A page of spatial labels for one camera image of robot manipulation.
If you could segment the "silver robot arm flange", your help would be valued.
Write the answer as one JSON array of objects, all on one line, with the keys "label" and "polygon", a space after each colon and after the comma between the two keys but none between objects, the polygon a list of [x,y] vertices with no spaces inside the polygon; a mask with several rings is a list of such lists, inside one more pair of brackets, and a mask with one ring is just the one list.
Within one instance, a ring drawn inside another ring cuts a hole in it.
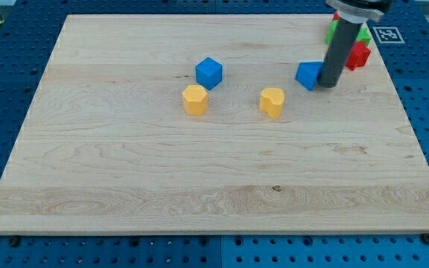
[{"label": "silver robot arm flange", "polygon": [[340,18],[351,23],[368,20],[380,22],[393,5],[393,0],[325,0],[339,12]]}]

